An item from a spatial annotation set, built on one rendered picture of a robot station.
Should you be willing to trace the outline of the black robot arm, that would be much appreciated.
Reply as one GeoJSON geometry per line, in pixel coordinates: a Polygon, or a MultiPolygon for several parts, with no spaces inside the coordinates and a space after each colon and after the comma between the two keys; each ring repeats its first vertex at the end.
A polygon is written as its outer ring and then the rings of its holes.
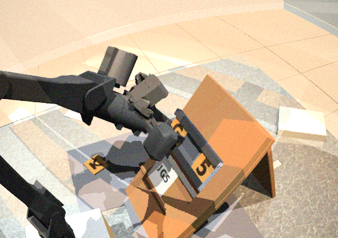
{"type": "MultiPolygon", "coordinates": [[[[81,115],[91,125],[93,117],[115,122],[122,113],[125,99],[113,91],[126,87],[138,56],[108,46],[98,72],[54,78],[32,76],[0,70],[0,100],[49,103],[59,105],[81,115]]],[[[140,113],[149,117],[151,108],[168,96],[162,82],[154,75],[139,72],[134,89],[124,92],[140,113]]],[[[60,202],[39,181],[28,183],[0,155],[0,184],[27,207],[27,219],[41,238],[75,238],[65,220],[60,202]]]]}

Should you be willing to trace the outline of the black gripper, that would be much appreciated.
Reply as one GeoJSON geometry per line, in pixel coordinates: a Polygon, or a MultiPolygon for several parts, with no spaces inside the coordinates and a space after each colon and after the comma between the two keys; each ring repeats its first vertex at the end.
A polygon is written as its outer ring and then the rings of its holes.
{"type": "Polygon", "coordinates": [[[185,138],[173,130],[171,125],[173,121],[160,112],[155,105],[148,108],[152,113],[146,117],[134,107],[125,92],[123,97],[125,102],[122,113],[118,120],[112,123],[120,131],[123,127],[130,129],[135,136],[139,136],[141,132],[145,135],[148,133],[143,144],[152,160],[162,161],[173,144],[184,141],[185,138]]]}

